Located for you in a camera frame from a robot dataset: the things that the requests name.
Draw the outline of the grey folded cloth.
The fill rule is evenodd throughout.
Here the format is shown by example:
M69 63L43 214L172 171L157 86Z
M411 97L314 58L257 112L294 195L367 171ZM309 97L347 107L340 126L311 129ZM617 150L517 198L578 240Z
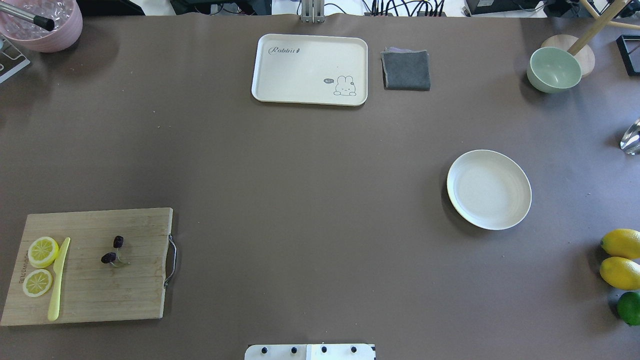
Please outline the grey folded cloth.
M429 91L430 56L427 50L388 47L381 52L384 87L394 91Z

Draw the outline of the white round plate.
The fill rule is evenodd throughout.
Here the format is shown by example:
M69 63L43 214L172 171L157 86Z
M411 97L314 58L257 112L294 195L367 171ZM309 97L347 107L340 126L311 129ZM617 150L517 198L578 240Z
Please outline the white round plate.
M515 227L531 209L525 171L503 153L476 149L460 155L446 174L448 198L462 218L485 230Z

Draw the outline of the green bowl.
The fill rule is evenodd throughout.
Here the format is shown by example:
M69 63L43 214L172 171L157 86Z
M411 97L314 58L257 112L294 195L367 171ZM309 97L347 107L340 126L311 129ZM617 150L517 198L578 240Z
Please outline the green bowl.
M582 79L582 69L566 50L541 47L530 56L526 78L538 91L555 94L575 87Z

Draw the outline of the lemon slice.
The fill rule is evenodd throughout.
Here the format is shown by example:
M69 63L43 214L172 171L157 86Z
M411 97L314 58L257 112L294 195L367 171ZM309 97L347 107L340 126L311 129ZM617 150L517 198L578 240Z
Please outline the lemon slice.
M43 236L30 244L27 258L35 269L44 269L55 262L59 252L58 243L52 237Z
M40 297L53 285L54 277L48 269L40 268L28 273L22 284L23 293L28 297Z

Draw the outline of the yellow plastic knife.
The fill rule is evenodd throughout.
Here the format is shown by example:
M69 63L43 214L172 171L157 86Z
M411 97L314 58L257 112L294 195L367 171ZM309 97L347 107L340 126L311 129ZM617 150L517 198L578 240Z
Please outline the yellow plastic knife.
M58 317L60 316L63 274L70 243L71 238L66 237L59 248L57 258L55 258L54 260L54 283L49 301L48 312L46 315L46 318L50 322L57 321Z

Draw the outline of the lemon slice lower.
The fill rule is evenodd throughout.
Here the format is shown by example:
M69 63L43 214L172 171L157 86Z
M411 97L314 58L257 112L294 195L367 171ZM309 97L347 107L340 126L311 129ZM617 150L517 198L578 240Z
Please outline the lemon slice lower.
M40 297L53 285L54 277L48 269L40 268L28 273L22 284L23 293L28 297Z

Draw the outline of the pink bowl with ice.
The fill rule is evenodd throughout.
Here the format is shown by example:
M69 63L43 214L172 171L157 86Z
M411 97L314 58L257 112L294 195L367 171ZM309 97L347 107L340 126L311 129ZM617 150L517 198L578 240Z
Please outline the pink bowl with ice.
M41 53L70 48L83 30L75 0L2 0L0 16L5 38Z

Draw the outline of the yellow lemon outer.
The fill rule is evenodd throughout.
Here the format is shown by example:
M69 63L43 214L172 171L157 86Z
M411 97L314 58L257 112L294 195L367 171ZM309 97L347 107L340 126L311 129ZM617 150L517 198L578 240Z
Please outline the yellow lemon outer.
M599 244L611 256L630 260L640 257L640 232L632 228L615 228L605 234Z

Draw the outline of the metal scoop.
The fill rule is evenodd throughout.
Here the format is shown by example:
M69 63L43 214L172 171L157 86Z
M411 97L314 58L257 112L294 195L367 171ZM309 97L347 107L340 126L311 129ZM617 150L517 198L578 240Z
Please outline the metal scoop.
M619 147L627 155L638 155L640 153L640 118L634 121L624 132Z

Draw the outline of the yellow lemon near lime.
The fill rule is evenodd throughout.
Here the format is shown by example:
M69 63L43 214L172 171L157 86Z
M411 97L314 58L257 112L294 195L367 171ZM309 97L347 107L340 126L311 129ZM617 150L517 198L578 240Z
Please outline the yellow lemon near lime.
M633 260L618 256L606 258L599 266L599 275L615 289L640 289L640 265Z

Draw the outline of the black muddler in bowl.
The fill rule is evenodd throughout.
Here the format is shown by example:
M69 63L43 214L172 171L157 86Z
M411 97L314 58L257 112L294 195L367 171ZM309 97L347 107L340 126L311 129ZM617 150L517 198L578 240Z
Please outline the black muddler in bowl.
M0 2L0 11L2 13L8 14L9 16L13 16L14 18L32 23L48 32L51 32L55 29L55 21L53 19L30 13L25 9L21 9L20 7L13 6L3 1Z

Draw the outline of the white cup rack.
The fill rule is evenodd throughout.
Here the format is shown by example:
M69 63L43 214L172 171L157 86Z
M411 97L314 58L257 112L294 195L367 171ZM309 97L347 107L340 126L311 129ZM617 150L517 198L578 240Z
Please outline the white cup rack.
M7 38L0 35L0 83L27 68L31 61Z

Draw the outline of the green lime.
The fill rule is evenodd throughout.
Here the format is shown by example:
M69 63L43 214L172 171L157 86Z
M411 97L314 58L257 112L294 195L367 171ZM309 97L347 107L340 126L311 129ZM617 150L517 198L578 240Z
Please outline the green lime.
M640 294L628 291L619 297L616 305L620 319L629 326L640 325Z

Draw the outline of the aluminium frame post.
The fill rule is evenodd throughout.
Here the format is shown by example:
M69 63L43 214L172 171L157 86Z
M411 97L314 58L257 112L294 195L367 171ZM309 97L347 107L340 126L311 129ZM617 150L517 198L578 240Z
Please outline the aluminium frame post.
M320 24L325 22L324 0L300 0L300 19L302 23Z

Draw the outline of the white mounting base plate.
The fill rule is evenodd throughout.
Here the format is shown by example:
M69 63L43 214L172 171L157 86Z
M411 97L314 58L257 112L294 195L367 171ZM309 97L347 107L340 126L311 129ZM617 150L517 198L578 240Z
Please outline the white mounting base plate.
M375 346L366 343L254 344L245 360L375 360Z

